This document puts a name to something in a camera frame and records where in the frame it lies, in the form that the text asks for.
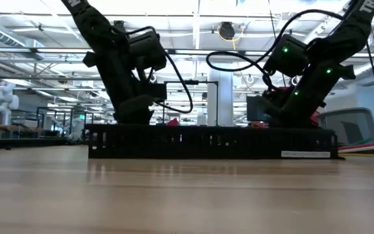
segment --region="ceiling beam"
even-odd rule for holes
[[[341,13],[343,11],[344,6],[348,3],[348,0],[342,0],[342,1],[335,1],[335,6],[332,9],[327,9],[330,12],[334,13]],[[333,19],[330,16],[324,16],[322,18],[322,22],[318,23],[302,40],[305,44],[308,44],[313,39],[317,38],[319,34],[321,34],[327,27],[328,22]]]
[[[57,14],[59,17],[71,17],[71,14]],[[30,17],[52,17],[51,14],[35,14],[35,13],[9,13],[9,12],[0,12],[0,17],[19,17],[23,18],[24,16]],[[171,15],[171,14],[104,14],[106,18],[145,18],[151,20],[151,18],[192,18],[194,14],[185,14],[185,15]],[[262,20],[262,21],[271,21],[271,16],[269,14],[258,14],[257,16],[226,16],[226,15],[200,15],[202,18],[235,18],[235,19],[248,19],[248,20]],[[275,20],[281,18],[280,14],[273,14]]]

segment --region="ceiling light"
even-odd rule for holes
[[[184,89],[170,89],[170,90],[167,90],[167,92],[185,92]],[[189,90],[190,93],[203,93],[203,92],[207,92],[207,90]]]
[[[31,32],[31,31],[38,31],[37,28],[30,28],[30,29],[13,29],[13,32]]]
[[[110,97],[109,97],[108,93],[106,93],[105,91],[100,91],[97,94],[99,94],[99,96],[101,96],[102,98],[110,100]]]
[[[368,53],[357,53],[352,56],[353,58],[368,58],[369,54]]]
[[[13,83],[16,85],[21,85],[21,86],[31,86],[32,84],[27,81],[19,80],[19,79],[3,79],[6,82]]]
[[[47,96],[47,97],[53,97],[53,95],[49,94],[49,93],[46,93],[44,91],[40,91],[40,90],[37,90],[37,93],[41,94],[41,95],[44,95],[44,96]]]
[[[37,49],[40,53],[87,53],[93,52],[91,49],[68,49],[68,48],[39,48]]]
[[[63,99],[64,101],[79,101],[78,99],[74,97],[58,97],[60,99]]]
[[[30,53],[31,50],[27,48],[15,47],[0,47],[0,53]]]
[[[177,103],[189,103],[190,101],[166,101],[166,103],[173,103],[173,104],[177,104]],[[196,104],[207,104],[207,101],[193,101],[193,103],[196,103]]]
[[[262,56],[264,54],[265,54],[264,51],[246,51],[245,52],[245,55],[248,55],[248,56]]]
[[[206,50],[199,50],[199,49],[193,49],[193,50],[178,49],[175,51],[175,54],[176,55],[207,55],[211,52],[214,52],[214,51],[206,51]]]
[[[355,75],[358,75],[358,74],[360,74],[360,73],[362,73],[362,72],[364,72],[364,71],[366,71],[370,68],[371,68],[371,64],[368,64],[368,65],[365,65],[361,68],[358,68],[358,69],[355,70]]]
[[[91,109],[93,110],[96,110],[96,111],[102,111],[103,110],[103,107],[90,107]]]
[[[254,94],[253,91],[233,91],[234,94]]]
[[[102,91],[101,88],[70,88],[69,91]]]
[[[62,108],[73,108],[74,106],[68,106],[68,105],[64,105],[62,106]]]
[[[77,103],[55,103],[56,105],[77,105]]]
[[[31,90],[62,91],[64,88],[31,88]]]
[[[253,77],[251,75],[248,75],[248,77],[246,77],[246,82],[251,84],[253,83],[253,81],[255,81],[255,79],[253,79]]]

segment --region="desk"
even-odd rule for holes
[[[36,132],[37,131],[43,131],[43,129],[40,128],[40,127],[29,127],[29,129],[31,131],[36,131]],[[26,131],[24,129],[24,127],[14,126],[14,125],[0,125],[0,130],[1,131],[18,131],[18,130],[20,130],[20,131]]]
[[[87,159],[0,150],[0,234],[374,233],[374,158]]]

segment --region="white label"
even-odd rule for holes
[[[329,159],[330,152],[282,151],[281,157]]]
[[[364,11],[367,13],[371,13],[374,9],[374,0],[365,0],[362,4],[362,7],[360,7],[360,11]]]
[[[74,7],[74,6],[78,5],[81,2],[81,0],[68,0],[68,1],[70,3],[71,7]]]

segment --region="white column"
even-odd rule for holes
[[[207,125],[207,115],[205,113],[205,109],[202,107],[197,107],[197,125]]]
[[[214,64],[220,68],[232,68],[232,64]],[[208,81],[219,81],[218,124],[233,126],[233,73],[210,68]],[[207,125],[216,124],[216,85],[207,84]]]

